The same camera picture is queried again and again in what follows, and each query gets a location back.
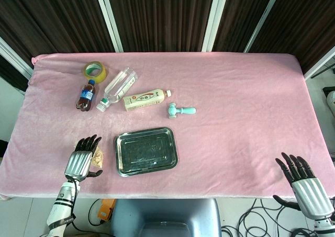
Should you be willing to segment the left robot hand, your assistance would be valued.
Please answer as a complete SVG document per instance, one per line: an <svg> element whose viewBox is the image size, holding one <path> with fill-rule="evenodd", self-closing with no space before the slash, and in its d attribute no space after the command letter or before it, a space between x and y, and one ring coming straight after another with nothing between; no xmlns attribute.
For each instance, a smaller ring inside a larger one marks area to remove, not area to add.
<svg viewBox="0 0 335 237"><path fill-rule="evenodd" d="M91 172L90 166L94 153L102 138L93 135L88 138L82 138L76 144L75 150L71 153L68 164L65 169L65 177L71 182L81 182L88 177L98 177L103 170Z"/></svg>

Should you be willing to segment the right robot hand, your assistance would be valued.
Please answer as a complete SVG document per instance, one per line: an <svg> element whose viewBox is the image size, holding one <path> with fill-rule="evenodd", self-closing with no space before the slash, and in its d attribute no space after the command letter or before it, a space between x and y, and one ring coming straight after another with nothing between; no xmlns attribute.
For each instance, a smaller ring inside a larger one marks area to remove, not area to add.
<svg viewBox="0 0 335 237"><path fill-rule="evenodd" d="M284 162L278 158L275 160L292 188L296 202L286 201L278 195L273 195L273 198L282 206L301 211L309 219L330 218L334 213L334 207L307 161L300 156L295 157L284 152L281 155Z"/></svg>

